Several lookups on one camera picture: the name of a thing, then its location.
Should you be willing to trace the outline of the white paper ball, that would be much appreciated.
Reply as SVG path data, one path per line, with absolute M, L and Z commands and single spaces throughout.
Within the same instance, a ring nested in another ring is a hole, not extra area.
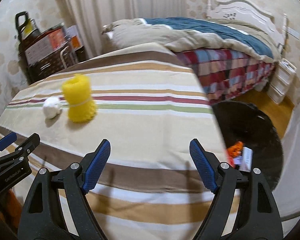
M 61 113 L 61 101 L 56 96 L 47 98 L 43 103 L 43 113 L 47 119 L 53 119 Z

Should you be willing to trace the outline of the orange red plastic bag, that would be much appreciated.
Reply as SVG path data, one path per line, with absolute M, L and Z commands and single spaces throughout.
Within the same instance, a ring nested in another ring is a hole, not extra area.
M 234 163 L 234 159 L 240 157 L 243 151 L 243 142 L 238 141 L 234 145 L 227 148 L 228 160 L 231 164 Z

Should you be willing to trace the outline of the yellow foam net roll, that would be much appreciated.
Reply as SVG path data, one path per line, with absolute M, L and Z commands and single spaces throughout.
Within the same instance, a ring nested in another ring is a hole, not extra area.
M 69 105 L 68 118 L 72 122 L 82 123 L 93 119 L 96 115 L 96 103 L 91 95 L 90 80 L 82 74 L 62 83 L 62 92 Z

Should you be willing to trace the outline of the white blue plastic package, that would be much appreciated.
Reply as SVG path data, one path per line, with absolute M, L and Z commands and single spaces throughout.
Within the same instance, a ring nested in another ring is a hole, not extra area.
M 253 150 L 248 147 L 243 147 L 242 160 L 239 166 L 240 171 L 250 172 L 253 161 Z

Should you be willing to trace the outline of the black trash bin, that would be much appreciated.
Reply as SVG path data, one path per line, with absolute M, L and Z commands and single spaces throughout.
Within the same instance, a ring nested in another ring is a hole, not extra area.
M 212 106 L 226 147 L 240 141 L 253 151 L 252 167 L 264 174 L 274 190 L 283 168 L 281 140 L 271 119 L 252 103 L 222 101 Z

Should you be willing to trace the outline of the white door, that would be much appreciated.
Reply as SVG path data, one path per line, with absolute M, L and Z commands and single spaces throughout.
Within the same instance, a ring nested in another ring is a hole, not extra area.
M 300 103 L 282 139 L 283 169 L 273 191 L 286 235 L 300 219 Z

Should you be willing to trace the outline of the dark wicker basket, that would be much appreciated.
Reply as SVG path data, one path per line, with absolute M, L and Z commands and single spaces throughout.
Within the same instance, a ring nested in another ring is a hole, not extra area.
M 58 50 L 47 55 L 47 57 L 28 66 L 27 73 L 30 78 L 30 83 L 45 79 L 50 75 L 75 65 L 76 63 L 76 54 L 73 52 L 70 45 L 65 44 Z

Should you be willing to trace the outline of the cardboard box orange label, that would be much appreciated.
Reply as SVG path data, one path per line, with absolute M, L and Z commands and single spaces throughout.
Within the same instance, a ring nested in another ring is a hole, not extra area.
M 28 65 L 33 65 L 57 51 L 66 43 L 62 28 L 49 32 L 25 50 Z

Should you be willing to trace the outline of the black hand cart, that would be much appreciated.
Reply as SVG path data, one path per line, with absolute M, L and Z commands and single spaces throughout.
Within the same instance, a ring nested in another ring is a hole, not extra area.
M 25 50 L 41 35 L 41 31 L 34 19 L 29 17 L 27 11 L 19 12 L 15 15 L 15 28 L 17 30 L 17 38 L 19 41 L 18 57 L 21 61 L 21 69 L 24 72 L 28 83 L 31 83 L 31 75 L 29 65 L 26 59 Z

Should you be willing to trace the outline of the white orange small box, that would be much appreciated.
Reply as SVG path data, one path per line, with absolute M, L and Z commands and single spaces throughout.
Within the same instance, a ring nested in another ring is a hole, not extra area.
M 72 25 L 66 29 L 67 37 L 70 38 L 70 42 L 74 50 L 81 49 L 83 47 L 83 42 L 80 38 L 77 25 Z

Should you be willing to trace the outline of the plaid bed sheet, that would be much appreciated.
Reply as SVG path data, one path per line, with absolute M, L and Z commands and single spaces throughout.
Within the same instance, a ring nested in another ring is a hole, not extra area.
M 234 99 L 265 81 L 274 63 L 265 63 L 230 49 L 196 49 L 176 53 L 197 75 L 209 102 Z

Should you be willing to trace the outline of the white plastic drawer unit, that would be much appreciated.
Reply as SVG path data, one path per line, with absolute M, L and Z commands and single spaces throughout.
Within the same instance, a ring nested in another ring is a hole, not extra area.
M 271 79 L 267 94 L 276 104 L 285 98 L 296 75 L 296 66 L 283 58 L 277 65 Z

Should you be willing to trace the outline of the cream curtain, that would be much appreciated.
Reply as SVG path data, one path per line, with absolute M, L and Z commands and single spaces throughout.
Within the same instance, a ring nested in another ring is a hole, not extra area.
M 101 54 L 104 25 L 130 18 L 186 16 L 185 0 L 63 0 L 89 57 Z

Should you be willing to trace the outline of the beige blue duvet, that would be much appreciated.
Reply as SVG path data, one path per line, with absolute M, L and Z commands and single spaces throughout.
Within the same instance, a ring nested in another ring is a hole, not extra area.
M 117 49 L 155 42 L 175 53 L 199 48 L 231 49 L 266 63 L 281 59 L 275 41 L 265 31 L 238 20 L 133 18 L 105 25 L 102 34 Z

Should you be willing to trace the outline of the white wooden headboard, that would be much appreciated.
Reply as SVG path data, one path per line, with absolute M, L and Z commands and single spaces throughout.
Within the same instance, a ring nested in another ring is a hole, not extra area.
M 250 0 L 207 0 L 207 17 L 238 20 L 252 24 L 266 32 L 283 51 L 288 34 L 288 16 L 283 14 L 282 27 L 278 31 L 275 17 Z

